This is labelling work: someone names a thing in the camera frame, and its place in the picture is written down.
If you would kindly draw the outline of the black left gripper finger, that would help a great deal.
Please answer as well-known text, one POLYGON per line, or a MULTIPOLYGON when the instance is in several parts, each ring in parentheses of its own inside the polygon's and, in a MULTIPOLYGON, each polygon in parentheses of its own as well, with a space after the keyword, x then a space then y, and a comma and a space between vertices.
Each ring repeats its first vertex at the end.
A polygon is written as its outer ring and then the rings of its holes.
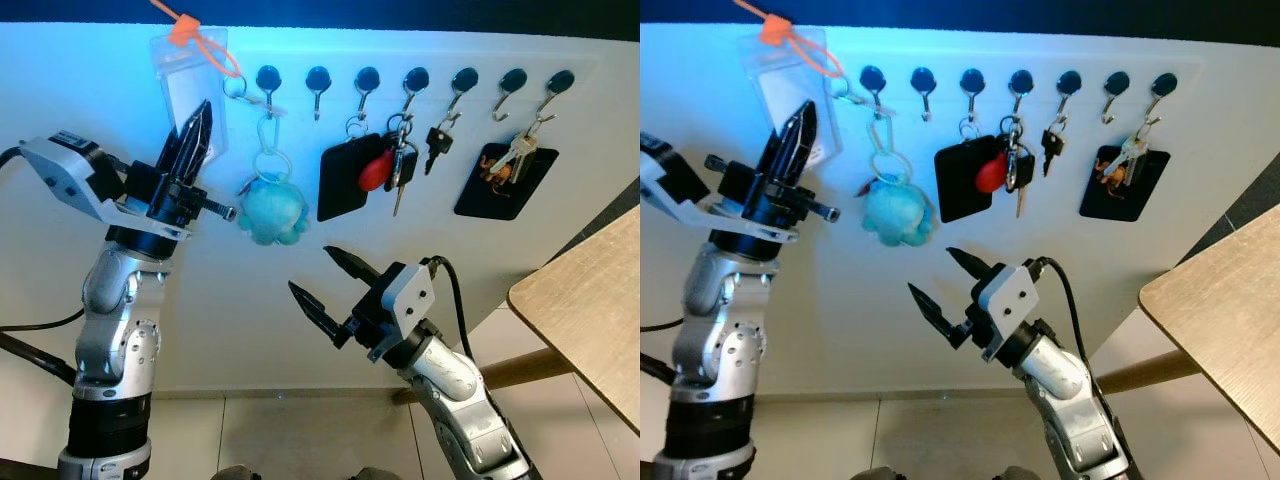
POLYGON ((817 120, 814 102, 804 102, 794 114, 794 184, 800 182, 812 156, 818 134, 817 120))
POLYGON ((170 178, 179 184, 189 183, 189 119, 182 125, 180 129, 177 127, 170 132, 160 157, 156 161, 156 169, 161 173, 166 173, 170 178))
POLYGON ((209 156, 212 136, 212 105, 201 102, 189 119, 189 184, 193 186, 209 156))
POLYGON ((780 184, 796 184, 809 159, 809 102, 805 101, 767 142, 762 174, 780 184))

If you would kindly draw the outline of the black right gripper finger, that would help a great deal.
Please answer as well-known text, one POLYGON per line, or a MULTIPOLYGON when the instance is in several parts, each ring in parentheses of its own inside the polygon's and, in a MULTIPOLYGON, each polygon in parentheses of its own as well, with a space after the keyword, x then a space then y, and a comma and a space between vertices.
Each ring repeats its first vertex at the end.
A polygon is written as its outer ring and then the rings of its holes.
POLYGON ((381 274, 365 262, 360 256, 351 253, 338 246, 325 246, 324 251, 329 257, 349 276, 375 287, 381 274))
POLYGON ((988 265, 982 259, 959 247, 947 247, 946 251, 965 273, 977 279, 975 287, 987 287, 1002 271, 1001 262, 988 265))
POLYGON ((346 329, 346 325, 339 325, 334 321, 333 317, 326 314, 324 305, 314 294, 310 294, 306 289, 293 282, 288 282, 288 287, 305 316, 332 342, 347 342, 351 338, 351 332, 346 329))
POLYGON ((964 342, 965 329, 963 325, 951 324, 943 315, 942 308, 923 291, 908 283, 911 298, 920 310, 922 316, 947 340, 964 342))

